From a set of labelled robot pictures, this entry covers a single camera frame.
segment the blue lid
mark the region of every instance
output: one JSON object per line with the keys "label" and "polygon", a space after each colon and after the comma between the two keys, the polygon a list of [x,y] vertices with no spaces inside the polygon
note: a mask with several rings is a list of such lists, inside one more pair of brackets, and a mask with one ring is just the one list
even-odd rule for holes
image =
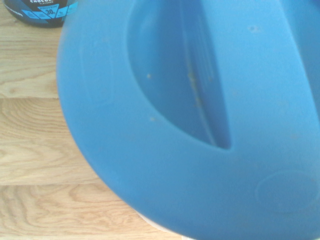
{"label": "blue lid", "polygon": [[198,240],[320,237],[319,1],[79,6],[59,97],[117,195]]}

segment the blue plastic container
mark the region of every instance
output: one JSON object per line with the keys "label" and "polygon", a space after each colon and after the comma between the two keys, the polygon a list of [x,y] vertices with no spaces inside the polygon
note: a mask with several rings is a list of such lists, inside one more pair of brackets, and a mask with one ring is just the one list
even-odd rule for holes
{"label": "blue plastic container", "polygon": [[320,2],[91,3],[57,80],[103,181],[197,240],[319,238]]}

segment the wood grain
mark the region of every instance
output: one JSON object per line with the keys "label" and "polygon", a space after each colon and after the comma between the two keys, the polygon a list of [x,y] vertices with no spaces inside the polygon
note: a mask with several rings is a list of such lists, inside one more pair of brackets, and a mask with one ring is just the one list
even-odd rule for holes
{"label": "wood grain", "polygon": [[16,20],[0,2],[0,98],[57,98],[56,54],[61,28]]}
{"label": "wood grain", "polygon": [[181,239],[148,225],[103,183],[2,186],[0,216],[0,239]]}
{"label": "wood grain", "polygon": [[0,99],[0,185],[96,183],[59,100]]}

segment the light wood surface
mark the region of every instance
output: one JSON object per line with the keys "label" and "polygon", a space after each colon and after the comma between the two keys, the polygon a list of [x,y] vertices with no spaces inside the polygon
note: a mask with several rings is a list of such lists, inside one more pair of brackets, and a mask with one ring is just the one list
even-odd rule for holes
{"label": "light wood surface", "polygon": [[180,240],[140,218],[77,149],[57,94],[60,32],[0,2],[0,239]]}

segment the circular indentation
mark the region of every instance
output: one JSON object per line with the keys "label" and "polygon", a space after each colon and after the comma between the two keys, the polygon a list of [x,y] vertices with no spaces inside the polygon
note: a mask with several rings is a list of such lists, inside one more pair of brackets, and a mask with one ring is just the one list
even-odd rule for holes
{"label": "circular indentation", "polygon": [[251,33],[259,33],[260,32],[260,28],[256,25],[248,26],[248,30]]}
{"label": "circular indentation", "polygon": [[270,211],[293,213],[319,197],[315,179],[300,171],[281,171],[262,180],[256,188],[257,201]]}

